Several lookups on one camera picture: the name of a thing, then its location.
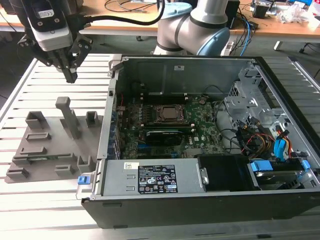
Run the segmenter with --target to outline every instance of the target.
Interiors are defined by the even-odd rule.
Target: green circuit board
[[[198,154],[223,153],[221,135],[212,122],[211,103],[201,104],[200,100],[201,96],[194,96],[184,104],[184,117],[190,123],[194,123],[195,131],[185,134],[181,144],[176,146],[148,146],[141,140],[142,108],[146,105],[128,103],[125,111],[129,116],[125,117],[126,114],[123,114],[120,128],[124,146],[122,159],[193,158]]]

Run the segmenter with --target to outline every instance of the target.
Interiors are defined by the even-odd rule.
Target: blue cable
[[[241,52],[240,56],[242,56],[244,54],[245,50],[247,49],[248,40],[249,40],[249,37],[250,37],[250,25],[249,25],[247,20],[245,20],[245,19],[242,19],[242,20],[245,21],[245,23],[246,23],[246,25],[248,27],[248,35],[246,36],[245,44],[244,44],[244,47],[242,49],[242,52]]]

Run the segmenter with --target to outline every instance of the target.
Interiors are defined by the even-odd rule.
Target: motherboard
[[[133,98],[121,106],[121,159],[194,158],[223,153],[211,102],[203,96],[183,99],[175,101],[178,104],[150,104]]]

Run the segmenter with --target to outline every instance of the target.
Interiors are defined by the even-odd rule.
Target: blue clip
[[[286,149],[286,141],[283,139],[276,139],[273,147],[273,153],[276,158],[280,159],[280,162],[285,162],[284,152]]]
[[[302,160],[302,166],[304,168],[304,170],[308,170],[311,168],[310,163],[308,162],[308,160]]]
[[[250,163],[251,168],[254,172],[258,171],[273,171],[270,161],[268,160],[256,160]]]
[[[78,185],[89,185],[90,176],[78,176]]]

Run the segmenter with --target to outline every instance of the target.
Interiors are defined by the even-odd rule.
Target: warning label
[[[175,165],[138,167],[140,194],[171,194],[178,192]]]

